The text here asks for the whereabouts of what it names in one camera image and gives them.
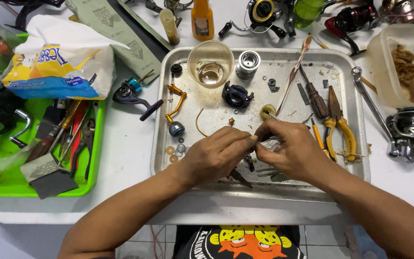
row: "plastic cup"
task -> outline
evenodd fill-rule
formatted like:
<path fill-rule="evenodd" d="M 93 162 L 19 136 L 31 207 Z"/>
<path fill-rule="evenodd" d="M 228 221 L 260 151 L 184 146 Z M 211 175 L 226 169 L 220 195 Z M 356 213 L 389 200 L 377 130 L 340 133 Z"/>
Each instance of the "plastic cup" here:
<path fill-rule="evenodd" d="M 233 67 L 233 52 L 219 41 L 202 42 L 188 56 L 188 73 L 194 81 L 206 88 L 224 85 Z"/>

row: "metal tray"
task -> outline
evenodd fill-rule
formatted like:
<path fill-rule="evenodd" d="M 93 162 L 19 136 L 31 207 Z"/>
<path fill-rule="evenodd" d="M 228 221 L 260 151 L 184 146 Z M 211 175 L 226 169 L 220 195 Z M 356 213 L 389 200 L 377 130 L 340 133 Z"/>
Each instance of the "metal tray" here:
<path fill-rule="evenodd" d="M 196 116 L 201 108 L 204 108 L 204 111 L 199 116 L 198 125 L 206 134 L 210 135 L 221 127 L 228 126 L 229 118 L 234 118 L 234 127 L 253 134 L 263 122 L 259 115 L 261 107 L 268 103 L 276 105 L 282 87 L 301 53 L 300 49 L 232 47 L 231 50 L 233 51 L 236 62 L 239 54 L 245 50 L 255 50 L 261 56 L 261 65 L 252 79 L 239 79 L 235 70 L 229 77 L 231 84 L 242 85 L 248 90 L 249 94 L 250 92 L 254 92 L 255 95 L 254 100 L 247 108 L 238 109 L 239 113 L 233 114 L 234 108 L 230 107 L 221 98 L 223 86 L 215 89 L 207 89 L 194 82 L 189 76 L 186 62 L 192 48 L 176 48 L 170 51 L 162 61 L 158 99 L 163 99 L 164 104 L 156 112 L 150 165 L 152 175 L 162 171 L 170 164 L 169 155 L 166 154 L 166 148 L 168 146 L 176 147 L 178 144 L 178 137 L 171 137 L 168 132 L 168 122 L 165 114 L 176 107 L 180 96 L 170 93 L 167 89 L 168 84 L 174 83 L 182 91 L 187 92 L 187 98 L 183 102 L 180 111 L 172 116 L 175 121 L 181 122 L 186 127 L 182 137 L 187 147 L 204 138 L 196 129 L 195 124 Z M 180 63 L 183 67 L 183 72 L 179 77 L 173 77 L 170 73 L 170 67 L 175 63 Z M 365 156 L 359 163 L 347 163 L 342 156 L 338 156 L 338 164 L 350 173 L 370 182 L 370 167 L 367 157 L 368 148 L 363 120 L 362 98 L 354 86 L 351 74 L 351 69 L 355 66 L 354 61 L 349 56 L 337 50 L 308 49 L 302 64 L 308 63 L 313 63 L 313 66 L 305 66 L 305 72 L 324 99 L 328 99 L 328 89 L 323 88 L 322 80 L 328 79 L 329 84 L 333 85 L 338 101 L 343 109 L 344 117 L 348 120 L 348 124 L 356 136 L 357 153 Z M 333 67 L 328 72 L 328 68 L 323 65 Z M 278 92 L 272 93 L 270 91 L 267 83 L 270 78 L 274 78 L 276 80 L 276 86 L 281 87 Z M 305 85 L 304 79 L 299 73 L 289 88 L 287 99 L 279 115 L 279 119 L 281 120 L 301 123 L 313 112 L 311 106 L 304 104 L 298 87 L 296 86 L 298 82 Z M 316 117 L 313 118 L 323 138 L 325 129 L 323 121 Z M 333 133 L 333 148 L 335 151 L 346 149 L 344 138 L 339 129 L 335 129 Z M 244 178 L 253 185 L 253 189 L 242 186 L 232 179 L 227 180 L 226 178 L 222 178 L 218 182 L 196 187 L 189 194 L 334 202 L 325 192 L 305 182 L 294 180 L 272 182 L 270 177 L 257 177 L 257 173 L 250 172 L 244 161 L 241 161 L 237 167 Z M 260 161 L 255 163 L 255 171 L 269 167 L 269 165 Z"/>

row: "green bottle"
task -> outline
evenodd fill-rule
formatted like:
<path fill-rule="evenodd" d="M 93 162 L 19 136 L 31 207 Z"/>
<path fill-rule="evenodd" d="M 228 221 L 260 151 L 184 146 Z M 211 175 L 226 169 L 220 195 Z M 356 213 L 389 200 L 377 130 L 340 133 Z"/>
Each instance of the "green bottle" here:
<path fill-rule="evenodd" d="M 296 28 L 306 28 L 311 25 L 327 0 L 297 0 L 293 8 L 293 21 Z"/>

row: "forearm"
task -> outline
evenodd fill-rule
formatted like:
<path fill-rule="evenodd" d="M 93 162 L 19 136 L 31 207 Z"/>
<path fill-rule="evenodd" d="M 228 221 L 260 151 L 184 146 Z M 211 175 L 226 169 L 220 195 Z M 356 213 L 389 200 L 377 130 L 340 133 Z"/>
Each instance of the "forearm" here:
<path fill-rule="evenodd" d="M 114 249 L 189 189 L 176 175 L 172 165 L 92 209 L 67 232 L 58 258 L 91 258 L 90 253 L 114 256 Z"/>
<path fill-rule="evenodd" d="M 313 183 L 338 200 L 388 254 L 414 258 L 414 207 L 335 163 Z"/>

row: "hand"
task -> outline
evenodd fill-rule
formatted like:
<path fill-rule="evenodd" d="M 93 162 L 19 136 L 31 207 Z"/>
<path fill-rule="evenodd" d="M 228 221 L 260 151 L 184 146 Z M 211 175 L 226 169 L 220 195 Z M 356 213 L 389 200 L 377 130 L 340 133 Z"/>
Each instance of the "hand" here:
<path fill-rule="evenodd" d="M 258 137 L 232 127 L 223 127 L 191 146 L 186 156 L 173 165 L 188 188 L 227 176 L 250 154 Z"/>
<path fill-rule="evenodd" d="M 258 136 L 258 141 L 261 141 L 263 136 L 269 133 L 276 135 L 282 146 L 279 151 L 271 152 L 257 143 L 257 159 L 277 168 L 293 180 L 312 183 L 320 175 L 321 169 L 336 166 L 325 155 L 304 124 L 270 118 L 258 127 L 255 135 Z"/>

